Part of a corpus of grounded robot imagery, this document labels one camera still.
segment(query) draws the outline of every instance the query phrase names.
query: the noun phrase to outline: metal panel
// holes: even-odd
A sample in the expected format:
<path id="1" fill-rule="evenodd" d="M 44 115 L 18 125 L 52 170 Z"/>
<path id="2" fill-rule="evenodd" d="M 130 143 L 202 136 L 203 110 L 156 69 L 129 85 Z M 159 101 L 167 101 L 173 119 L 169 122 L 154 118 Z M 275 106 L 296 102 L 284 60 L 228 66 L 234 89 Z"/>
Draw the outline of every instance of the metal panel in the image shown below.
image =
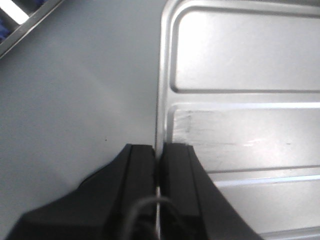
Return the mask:
<path id="1" fill-rule="evenodd" d="M 194 146 L 265 239 L 320 236 L 320 7 L 170 0 L 162 14 L 156 153 Z"/>

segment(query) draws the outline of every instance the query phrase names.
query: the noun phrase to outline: metal frame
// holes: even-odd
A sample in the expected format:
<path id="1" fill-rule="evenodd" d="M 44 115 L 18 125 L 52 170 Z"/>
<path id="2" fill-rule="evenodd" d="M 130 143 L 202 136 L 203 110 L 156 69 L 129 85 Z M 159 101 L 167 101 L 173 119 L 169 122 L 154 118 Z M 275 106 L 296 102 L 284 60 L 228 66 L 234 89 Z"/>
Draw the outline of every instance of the metal frame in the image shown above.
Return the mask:
<path id="1" fill-rule="evenodd" d="M 41 23 L 52 11 L 54 11 L 64 0 L 48 0 L 29 19 L 20 25 L 0 44 L 0 59 L 6 55 L 16 44 L 18 44 L 28 33 Z"/>

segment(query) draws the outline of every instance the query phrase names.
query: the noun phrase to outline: silver metal surface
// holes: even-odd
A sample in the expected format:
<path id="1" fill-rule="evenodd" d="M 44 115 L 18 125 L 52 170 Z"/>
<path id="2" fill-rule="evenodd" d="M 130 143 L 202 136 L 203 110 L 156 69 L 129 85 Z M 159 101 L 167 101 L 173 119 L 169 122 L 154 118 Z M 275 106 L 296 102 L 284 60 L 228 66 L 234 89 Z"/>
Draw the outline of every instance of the silver metal surface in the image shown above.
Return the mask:
<path id="1" fill-rule="evenodd" d="M 193 145 L 272 240 L 320 238 L 320 7 L 300 3 L 170 0 L 162 14 L 156 154 Z"/>
<path id="2" fill-rule="evenodd" d="M 0 43 L 0 59 L 18 44 L 30 31 L 54 11 L 64 0 L 48 0 L 29 19 Z"/>

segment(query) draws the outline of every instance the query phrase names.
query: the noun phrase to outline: black wire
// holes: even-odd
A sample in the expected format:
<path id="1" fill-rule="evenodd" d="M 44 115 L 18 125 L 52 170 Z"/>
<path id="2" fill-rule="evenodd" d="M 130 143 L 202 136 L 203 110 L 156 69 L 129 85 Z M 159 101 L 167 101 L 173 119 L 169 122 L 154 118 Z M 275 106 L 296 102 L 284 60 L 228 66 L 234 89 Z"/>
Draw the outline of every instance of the black wire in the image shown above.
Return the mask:
<path id="1" fill-rule="evenodd" d="M 184 223 L 183 219 L 181 218 L 178 210 L 174 206 L 174 204 L 171 202 L 171 200 L 167 197 L 146 197 L 141 200 L 138 200 L 130 209 L 128 212 L 127 216 L 124 219 L 124 224 L 123 224 L 123 230 L 120 235 L 120 240 L 130 240 L 135 222 L 137 221 L 139 217 L 139 213 L 141 210 L 147 206 L 154 205 L 154 204 L 161 204 L 164 205 L 168 211 L 176 218 L 178 225 L 181 227 L 181 229 L 187 233 L 186 235 L 188 236 L 189 230 Z"/>

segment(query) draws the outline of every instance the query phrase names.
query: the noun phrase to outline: gray surface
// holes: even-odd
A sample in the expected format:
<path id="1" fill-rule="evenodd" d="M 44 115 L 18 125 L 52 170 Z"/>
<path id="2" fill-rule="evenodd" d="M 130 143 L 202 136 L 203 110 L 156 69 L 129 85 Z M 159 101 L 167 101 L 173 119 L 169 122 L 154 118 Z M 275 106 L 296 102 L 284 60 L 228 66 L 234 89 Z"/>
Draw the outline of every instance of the gray surface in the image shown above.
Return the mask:
<path id="1" fill-rule="evenodd" d="M 65 1 L 0 60 L 0 239 L 125 143 L 154 143 L 164 3 Z"/>
<path id="2" fill-rule="evenodd" d="M 273 240 L 320 238 L 320 7 L 298 2 L 170 0 L 161 26 L 157 155 L 193 145 Z"/>

